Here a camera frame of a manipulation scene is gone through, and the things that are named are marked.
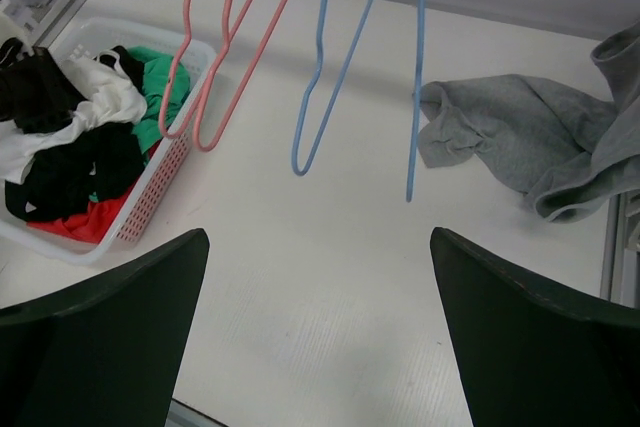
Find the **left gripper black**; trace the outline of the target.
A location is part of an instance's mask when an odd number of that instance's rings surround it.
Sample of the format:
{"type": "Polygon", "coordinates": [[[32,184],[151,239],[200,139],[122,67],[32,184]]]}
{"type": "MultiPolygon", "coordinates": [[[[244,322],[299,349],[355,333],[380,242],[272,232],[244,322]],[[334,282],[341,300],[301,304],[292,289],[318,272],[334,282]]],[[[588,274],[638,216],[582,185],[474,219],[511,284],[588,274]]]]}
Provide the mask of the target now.
{"type": "Polygon", "coordinates": [[[57,132],[71,124],[80,93],[49,50],[29,53],[17,37],[1,45],[1,121],[21,132],[57,132]]]}

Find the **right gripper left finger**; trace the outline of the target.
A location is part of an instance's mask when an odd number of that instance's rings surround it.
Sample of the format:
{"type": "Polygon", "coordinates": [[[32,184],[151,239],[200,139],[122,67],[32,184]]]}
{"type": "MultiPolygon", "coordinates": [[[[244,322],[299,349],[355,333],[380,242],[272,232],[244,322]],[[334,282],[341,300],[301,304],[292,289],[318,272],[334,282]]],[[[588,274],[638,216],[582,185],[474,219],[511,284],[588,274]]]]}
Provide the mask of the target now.
{"type": "Polygon", "coordinates": [[[208,254],[193,229],[2,309],[2,425],[164,425],[208,254]]]}

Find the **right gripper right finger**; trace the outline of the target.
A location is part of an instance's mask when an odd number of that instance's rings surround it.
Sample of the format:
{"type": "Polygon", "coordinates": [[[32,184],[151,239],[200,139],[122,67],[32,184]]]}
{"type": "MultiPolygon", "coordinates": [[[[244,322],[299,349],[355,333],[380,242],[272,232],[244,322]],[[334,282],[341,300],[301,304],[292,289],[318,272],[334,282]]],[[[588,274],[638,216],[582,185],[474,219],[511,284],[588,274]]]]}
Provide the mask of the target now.
{"type": "Polygon", "coordinates": [[[639,312],[498,257],[450,229],[435,278],[476,426],[636,426],[639,312]]]}

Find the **white tank top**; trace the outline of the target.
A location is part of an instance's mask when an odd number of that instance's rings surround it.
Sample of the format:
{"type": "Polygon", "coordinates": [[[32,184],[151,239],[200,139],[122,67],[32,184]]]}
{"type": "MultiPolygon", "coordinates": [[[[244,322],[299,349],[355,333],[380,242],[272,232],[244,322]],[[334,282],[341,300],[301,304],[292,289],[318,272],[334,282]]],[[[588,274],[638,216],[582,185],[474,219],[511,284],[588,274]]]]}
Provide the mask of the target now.
{"type": "Polygon", "coordinates": [[[3,180],[21,184],[37,152],[71,144],[107,123],[137,124],[147,111],[141,93],[144,64],[126,49],[117,46],[95,59],[67,59],[59,67],[81,99],[46,133],[25,133],[13,121],[1,124],[3,180]]]}

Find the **black tank top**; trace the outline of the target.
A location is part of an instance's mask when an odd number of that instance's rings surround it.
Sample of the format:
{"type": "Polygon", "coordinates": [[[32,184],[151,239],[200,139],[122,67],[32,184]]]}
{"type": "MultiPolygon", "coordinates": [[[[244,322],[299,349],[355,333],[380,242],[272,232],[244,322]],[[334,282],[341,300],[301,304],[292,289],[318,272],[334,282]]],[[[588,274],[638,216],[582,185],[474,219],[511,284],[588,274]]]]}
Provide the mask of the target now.
{"type": "Polygon", "coordinates": [[[61,63],[16,38],[1,47],[1,180],[25,222],[85,214],[143,173],[159,134],[151,67],[115,46],[61,63]]]}

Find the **green tank top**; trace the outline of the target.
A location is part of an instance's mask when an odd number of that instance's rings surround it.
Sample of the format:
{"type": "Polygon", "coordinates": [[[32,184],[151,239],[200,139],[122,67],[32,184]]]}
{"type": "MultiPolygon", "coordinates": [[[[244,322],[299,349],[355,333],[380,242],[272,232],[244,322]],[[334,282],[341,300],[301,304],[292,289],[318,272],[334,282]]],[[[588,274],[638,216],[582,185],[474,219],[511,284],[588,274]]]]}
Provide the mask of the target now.
{"type": "Polygon", "coordinates": [[[162,138],[158,129],[161,103],[172,57],[144,47],[105,51],[111,62],[82,58],[67,73],[78,90],[91,94],[93,102],[124,104],[131,112],[147,110],[136,123],[105,123],[84,132],[78,142],[85,153],[82,168],[95,169],[84,188],[89,199],[101,202],[123,195],[144,172],[148,151],[162,138]]]}

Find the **red tank top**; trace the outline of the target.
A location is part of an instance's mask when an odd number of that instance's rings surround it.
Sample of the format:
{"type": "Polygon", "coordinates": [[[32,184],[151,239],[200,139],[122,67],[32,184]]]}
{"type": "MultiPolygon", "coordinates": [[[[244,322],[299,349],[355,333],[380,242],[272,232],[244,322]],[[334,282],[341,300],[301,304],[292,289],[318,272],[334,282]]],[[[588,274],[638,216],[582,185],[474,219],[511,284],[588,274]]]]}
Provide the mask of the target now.
{"type": "Polygon", "coordinates": [[[84,179],[94,175],[95,169],[82,168],[84,153],[78,140],[37,152],[24,183],[6,186],[6,206],[31,227],[99,243],[135,184],[116,199],[91,201],[84,179]]]}

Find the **grey tank top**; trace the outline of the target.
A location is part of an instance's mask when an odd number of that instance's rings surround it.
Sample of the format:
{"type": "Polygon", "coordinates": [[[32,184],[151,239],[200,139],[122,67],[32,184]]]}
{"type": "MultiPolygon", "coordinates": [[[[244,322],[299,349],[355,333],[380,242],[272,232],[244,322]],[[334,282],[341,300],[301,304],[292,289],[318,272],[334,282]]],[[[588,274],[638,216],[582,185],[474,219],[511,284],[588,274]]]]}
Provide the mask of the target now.
{"type": "Polygon", "coordinates": [[[418,151],[429,168],[478,157],[548,222],[569,223],[639,187],[639,27],[597,45],[591,60],[609,101],[517,74],[431,82],[418,151]]]}

